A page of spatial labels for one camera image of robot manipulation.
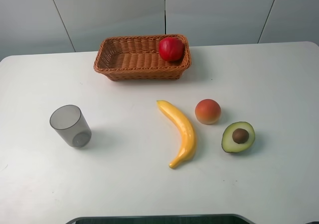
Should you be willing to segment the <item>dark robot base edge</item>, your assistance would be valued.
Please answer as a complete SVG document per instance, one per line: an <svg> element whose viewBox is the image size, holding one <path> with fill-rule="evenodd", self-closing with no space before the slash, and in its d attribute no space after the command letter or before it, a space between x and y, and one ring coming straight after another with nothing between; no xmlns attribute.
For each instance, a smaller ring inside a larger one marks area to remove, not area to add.
<svg viewBox="0 0 319 224"><path fill-rule="evenodd" d="M252 224L237 215L173 215L130 217L83 217L68 224Z"/></svg>

